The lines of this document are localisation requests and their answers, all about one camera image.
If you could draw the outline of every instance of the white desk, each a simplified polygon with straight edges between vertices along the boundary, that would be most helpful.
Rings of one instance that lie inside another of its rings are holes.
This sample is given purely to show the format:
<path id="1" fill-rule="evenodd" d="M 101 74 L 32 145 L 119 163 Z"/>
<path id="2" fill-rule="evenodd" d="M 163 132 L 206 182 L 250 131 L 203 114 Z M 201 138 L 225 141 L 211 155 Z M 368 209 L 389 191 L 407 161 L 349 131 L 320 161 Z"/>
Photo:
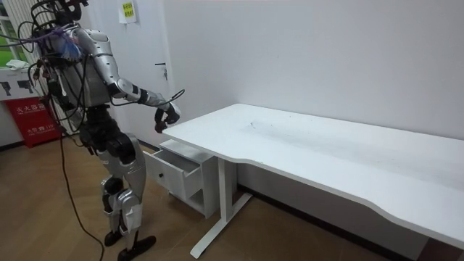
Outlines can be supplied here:
<path id="1" fill-rule="evenodd" d="M 464 141 L 244 104 L 165 133 L 220 158 L 222 219 L 194 247 L 196 258 L 250 197 L 231 206 L 229 162 L 359 202 L 393 223 L 464 248 Z"/>

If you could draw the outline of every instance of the sign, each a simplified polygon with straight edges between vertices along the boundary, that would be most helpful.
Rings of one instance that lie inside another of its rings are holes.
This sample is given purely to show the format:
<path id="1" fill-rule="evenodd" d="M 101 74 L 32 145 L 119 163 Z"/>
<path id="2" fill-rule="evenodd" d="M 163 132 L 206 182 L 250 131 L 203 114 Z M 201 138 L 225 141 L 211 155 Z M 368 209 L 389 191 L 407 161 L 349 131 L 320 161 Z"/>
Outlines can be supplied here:
<path id="1" fill-rule="evenodd" d="M 136 5 L 134 1 L 119 0 L 119 23 L 137 22 Z"/>
<path id="2" fill-rule="evenodd" d="M 59 138 L 60 133 L 55 122 L 38 98 L 15 99 L 5 101 L 5 104 L 21 132 L 25 145 L 29 148 Z"/>
<path id="3" fill-rule="evenodd" d="M 131 2 L 123 4 L 124 17 L 130 18 L 133 16 L 133 6 Z"/>

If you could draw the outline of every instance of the desk leg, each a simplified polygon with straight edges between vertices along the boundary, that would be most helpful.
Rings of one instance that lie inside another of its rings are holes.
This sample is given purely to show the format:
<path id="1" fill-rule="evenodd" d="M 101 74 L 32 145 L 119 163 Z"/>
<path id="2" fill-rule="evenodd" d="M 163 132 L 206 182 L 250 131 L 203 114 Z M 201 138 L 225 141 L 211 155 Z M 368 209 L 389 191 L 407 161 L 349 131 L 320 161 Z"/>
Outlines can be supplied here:
<path id="1" fill-rule="evenodd" d="M 240 199 L 232 205 L 232 175 L 236 173 L 237 166 L 235 163 L 218 159 L 219 161 L 219 195 L 220 195 L 220 220 L 214 225 L 206 235 L 194 246 L 190 254 L 198 259 L 203 254 L 205 249 L 211 242 L 219 235 L 225 226 L 232 220 L 232 218 L 239 212 L 239 210 L 248 202 L 252 197 L 251 194 L 245 193 Z"/>

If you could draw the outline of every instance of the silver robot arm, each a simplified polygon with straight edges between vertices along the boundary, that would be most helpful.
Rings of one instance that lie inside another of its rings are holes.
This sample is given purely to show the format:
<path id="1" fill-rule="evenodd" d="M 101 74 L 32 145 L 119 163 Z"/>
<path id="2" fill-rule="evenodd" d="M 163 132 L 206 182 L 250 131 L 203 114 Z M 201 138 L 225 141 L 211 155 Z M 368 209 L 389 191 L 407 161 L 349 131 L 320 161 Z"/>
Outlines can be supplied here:
<path id="1" fill-rule="evenodd" d="M 159 133 L 166 128 L 165 123 L 173 124 L 179 120 L 181 112 L 174 103 L 167 102 L 159 93 L 139 88 L 119 76 L 116 59 L 113 57 L 107 35 L 99 30 L 77 28 L 72 32 L 72 36 L 79 47 L 92 58 L 96 71 L 112 97 L 158 108 L 155 129 Z M 167 114 L 164 121 L 162 121 L 162 112 Z"/>

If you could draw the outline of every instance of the black robot foot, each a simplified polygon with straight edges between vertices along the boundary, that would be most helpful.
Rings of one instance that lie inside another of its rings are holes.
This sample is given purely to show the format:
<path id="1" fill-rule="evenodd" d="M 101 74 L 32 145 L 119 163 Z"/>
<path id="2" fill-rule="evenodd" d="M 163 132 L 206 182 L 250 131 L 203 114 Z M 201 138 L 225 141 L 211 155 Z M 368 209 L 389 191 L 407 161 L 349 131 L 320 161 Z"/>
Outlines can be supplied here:
<path id="1" fill-rule="evenodd" d="M 105 237 L 104 237 L 104 245 L 106 247 L 110 247 L 114 244 L 116 244 L 116 242 L 118 240 L 120 240 L 121 238 L 123 237 L 123 235 L 121 235 L 121 233 L 118 231 L 118 232 L 109 232 Z"/>
<path id="2" fill-rule="evenodd" d="M 157 238 L 154 236 L 149 236 L 145 239 L 137 241 L 132 250 L 128 251 L 127 249 L 124 249 L 123 251 L 121 251 L 117 256 L 117 261 L 130 261 L 139 256 L 140 254 L 146 252 L 156 242 Z"/>

